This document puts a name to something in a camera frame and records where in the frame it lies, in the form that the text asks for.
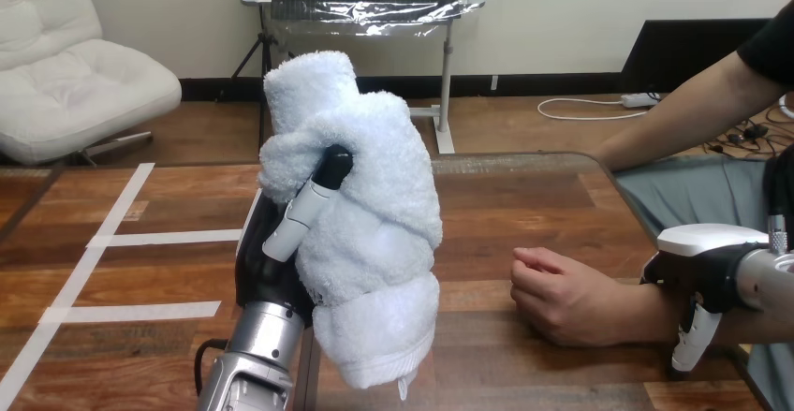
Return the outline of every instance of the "chair backrest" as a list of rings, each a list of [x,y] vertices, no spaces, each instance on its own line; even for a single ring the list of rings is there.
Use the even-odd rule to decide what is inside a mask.
[[[102,38],[91,0],[0,0],[0,70]]]

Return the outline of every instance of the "person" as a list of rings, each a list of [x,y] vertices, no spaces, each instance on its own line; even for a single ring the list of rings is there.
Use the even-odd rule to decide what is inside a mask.
[[[763,179],[768,163],[718,154],[661,158],[713,140],[764,111],[791,85],[794,1],[738,50],[602,143],[594,156],[617,171],[629,201],[657,235],[664,228],[696,223],[766,232]],[[552,342],[605,346],[677,341],[688,308],[682,294],[654,285],[619,284],[586,263],[543,248],[517,248],[513,256],[510,295],[519,313]],[[734,309],[723,317],[713,343],[757,344],[750,357],[751,375],[776,411],[792,411],[794,345],[774,344],[791,341],[794,324]]]

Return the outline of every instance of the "white cushion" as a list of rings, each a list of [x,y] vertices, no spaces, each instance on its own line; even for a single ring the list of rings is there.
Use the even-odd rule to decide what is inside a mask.
[[[91,0],[0,0],[0,70],[102,38]]]
[[[148,55],[92,39],[0,71],[0,152],[54,159],[179,105],[179,81]]]

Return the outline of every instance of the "prosthetic hand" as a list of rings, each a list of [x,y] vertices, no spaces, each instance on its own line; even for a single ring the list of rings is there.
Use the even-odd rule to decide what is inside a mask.
[[[289,364],[315,307],[298,278],[295,252],[352,167],[352,155],[334,145],[285,209],[257,193],[237,250],[237,303],[243,315],[231,340],[217,347],[226,351],[215,360],[203,390],[200,359],[206,345],[197,354],[197,410],[287,407],[293,386]]]
[[[711,343],[722,314],[742,307],[794,320],[794,255],[787,253],[782,216],[770,217],[770,234],[721,224],[669,228],[646,264],[642,283],[691,294],[679,327],[670,374],[689,373]]]

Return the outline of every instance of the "forearm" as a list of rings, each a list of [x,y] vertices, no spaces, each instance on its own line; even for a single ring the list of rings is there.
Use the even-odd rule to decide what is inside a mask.
[[[632,324],[626,342],[674,343],[689,299],[683,294],[654,285],[629,286],[635,306],[629,310]],[[794,342],[794,323],[781,322],[769,314],[734,309],[723,315],[713,344],[773,344]]]
[[[677,154],[761,112],[783,92],[734,52],[602,143],[594,155],[609,169],[622,170]]]

